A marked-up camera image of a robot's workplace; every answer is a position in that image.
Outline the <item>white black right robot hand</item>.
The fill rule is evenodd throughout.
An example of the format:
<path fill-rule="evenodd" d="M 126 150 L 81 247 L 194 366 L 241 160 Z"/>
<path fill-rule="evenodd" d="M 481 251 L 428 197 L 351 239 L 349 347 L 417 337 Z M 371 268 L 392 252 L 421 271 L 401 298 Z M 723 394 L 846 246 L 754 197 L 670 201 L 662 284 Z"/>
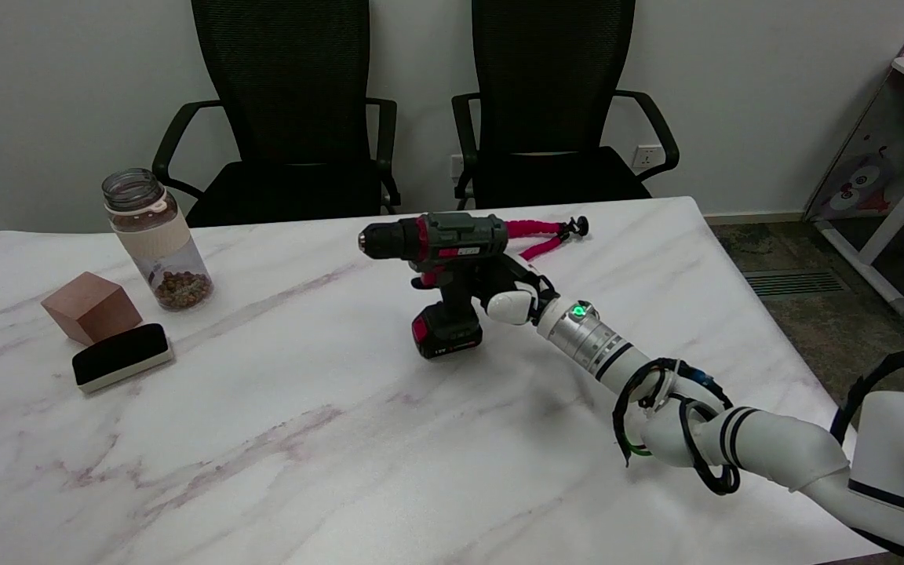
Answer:
<path fill-rule="evenodd" d="M 545 275 L 512 253 L 478 262 L 472 294 L 488 318 L 513 326 L 538 325 L 545 309 L 560 297 Z"/>

